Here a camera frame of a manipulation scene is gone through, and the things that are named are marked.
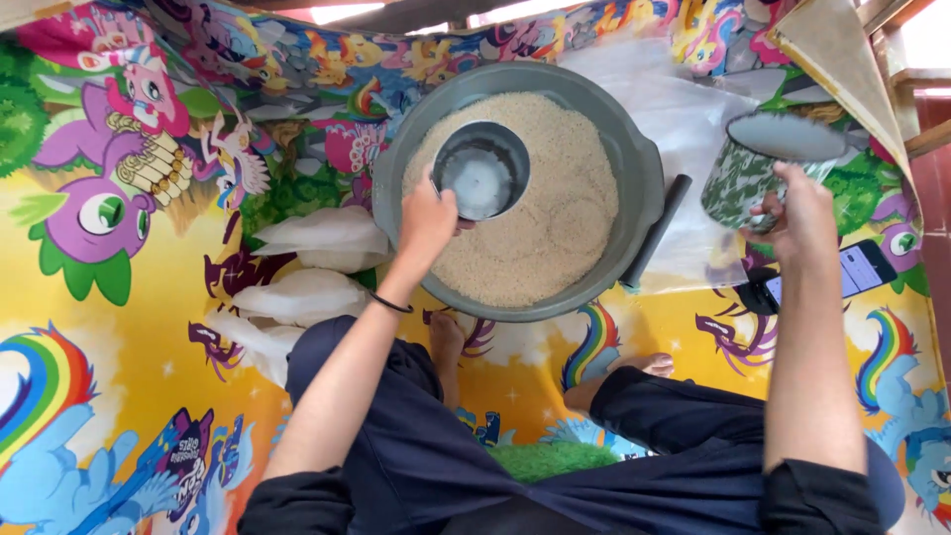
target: uncooked rice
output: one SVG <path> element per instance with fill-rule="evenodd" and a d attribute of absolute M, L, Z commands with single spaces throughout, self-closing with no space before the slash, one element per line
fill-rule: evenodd
<path fill-rule="evenodd" d="M 496 121 L 522 139 L 532 179 L 514 208 L 454 238 L 433 273 L 479 303 L 529 306 L 569 287 L 601 258 L 617 216 L 611 164 L 583 114 L 538 94 L 504 93 L 430 129 L 403 175 L 403 195 L 449 136 L 475 120 Z"/>

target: phone screen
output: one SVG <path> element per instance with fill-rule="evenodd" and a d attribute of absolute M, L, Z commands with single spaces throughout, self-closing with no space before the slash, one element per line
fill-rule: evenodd
<path fill-rule="evenodd" d="M 839 263 L 842 264 L 843 297 L 853 296 L 883 283 L 882 277 L 865 257 L 862 248 L 857 245 L 840 250 Z M 766 286 L 773 299 L 776 300 L 776 304 L 780 305 L 783 295 L 781 277 L 769 279 L 766 281 Z"/>

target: green camouflage mug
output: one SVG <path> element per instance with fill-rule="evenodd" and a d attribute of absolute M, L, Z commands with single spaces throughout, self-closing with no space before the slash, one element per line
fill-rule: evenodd
<path fill-rule="evenodd" d="M 727 123 L 727 141 L 713 164 L 700 196 L 704 211 L 717 223 L 769 232 L 776 218 L 749 215 L 769 191 L 780 201 L 786 185 L 773 174 L 778 161 L 797 164 L 821 184 L 848 152 L 845 136 L 825 124 L 780 111 L 753 111 Z"/>

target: black handle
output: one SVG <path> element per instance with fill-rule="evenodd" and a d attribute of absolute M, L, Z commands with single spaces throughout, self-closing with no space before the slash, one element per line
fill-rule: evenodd
<path fill-rule="evenodd" d="M 684 196 L 687 195 L 687 190 L 690 189 L 692 183 L 693 179 L 686 174 L 678 174 L 673 179 L 673 184 L 670 185 L 670 189 L 667 190 L 667 195 L 664 197 L 664 212 L 660 214 L 657 223 L 650 226 L 648 235 L 644 237 L 641 250 L 637 251 L 637 256 L 634 257 L 631 265 L 624 271 L 624 274 L 617 278 L 619 283 L 627 287 L 637 287 L 641 275 L 644 274 L 644 269 L 650 262 L 650 257 L 657 250 L 660 239 L 664 237 L 664 232 L 667 232 L 667 227 L 670 226 L 673 215 L 680 208 L 680 203 L 684 200 Z"/>

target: black wristband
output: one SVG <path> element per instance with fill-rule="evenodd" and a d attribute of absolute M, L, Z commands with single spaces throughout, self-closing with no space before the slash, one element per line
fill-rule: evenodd
<path fill-rule="evenodd" d="M 383 299 L 382 297 L 378 296 L 377 293 L 374 292 L 374 291 L 370 291 L 370 297 L 376 299 L 377 302 L 380 303 L 381 305 L 386 305 L 387 307 L 392 308 L 393 310 L 395 310 L 395 311 L 397 311 L 397 312 L 402 312 L 402 313 L 404 313 L 404 314 L 410 314 L 410 313 L 413 312 L 413 306 L 412 306 L 412 305 L 409 305 L 409 306 L 407 306 L 407 307 L 397 307 L 397 306 L 394 305 L 393 303 L 390 303 L 389 301 L 387 301 L 387 300 Z"/>

